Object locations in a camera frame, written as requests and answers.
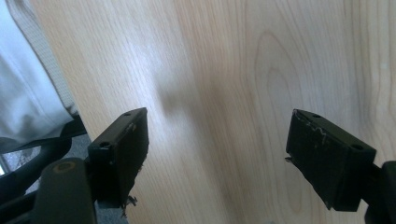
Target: black plastic part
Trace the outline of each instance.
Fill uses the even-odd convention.
[[[21,223],[14,221],[18,217],[28,214],[26,222],[30,221],[30,211],[33,210],[35,204],[35,191],[17,198],[11,202],[5,203],[0,206],[0,223]]]
[[[387,161],[382,165],[380,192],[385,201],[391,223],[396,223],[396,161]]]
[[[63,159],[43,171],[32,223],[96,223],[83,160]]]
[[[369,204],[364,216],[366,224],[390,224],[388,208],[383,198],[382,185],[387,185],[384,169],[372,165],[371,170],[363,178],[361,198]]]
[[[88,146],[92,194],[101,208],[127,204],[149,150],[147,113],[146,108],[124,113]]]
[[[286,151],[328,209],[357,211],[375,150],[319,115],[295,109]]]

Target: wooden surface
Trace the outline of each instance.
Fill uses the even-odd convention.
[[[51,1],[36,13],[91,139],[146,106],[131,223],[362,223],[284,158],[291,111],[394,160],[396,2]]]

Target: screw hole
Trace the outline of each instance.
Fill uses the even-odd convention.
[[[352,147],[357,150],[363,150],[363,147],[361,145],[352,145]]]
[[[99,147],[108,147],[110,146],[110,144],[108,142],[103,142],[101,144],[99,144]]]

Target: wood grain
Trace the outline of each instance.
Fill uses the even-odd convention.
[[[291,110],[396,158],[396,2],[50,1],[35,10],[90,137],[148,108],[130,223],[362,223],[284,158]]]

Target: white fabric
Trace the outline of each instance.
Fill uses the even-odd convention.
[[[64,108],[69,114],[76,115],[78,112],[73,97],[67,88],[64,76],[53,56],[50,45],[37,23],[29,0],[6,0],[6,3],[9,14],[49,75],[49,79],[55,87]]]
[[[0,0],[0,152],[59,136],[72,118]]]

